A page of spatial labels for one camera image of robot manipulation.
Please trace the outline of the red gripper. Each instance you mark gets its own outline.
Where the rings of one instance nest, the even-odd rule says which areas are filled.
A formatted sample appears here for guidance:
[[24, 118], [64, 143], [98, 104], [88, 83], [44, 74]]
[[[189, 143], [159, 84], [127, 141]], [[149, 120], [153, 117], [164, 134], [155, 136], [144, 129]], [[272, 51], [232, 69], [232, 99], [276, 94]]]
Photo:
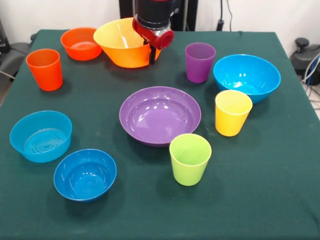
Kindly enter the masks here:
[[171, 23], [160, 29], [153, 29], [143, 26], [138, 22], [138, 18], [134, 17], [132, 21], [133, 29], [150, 44], [149, 64], [153, 65], [157, 58], [157, 52], [168, 47], [173, 39], [174, 32], [171, 29]]

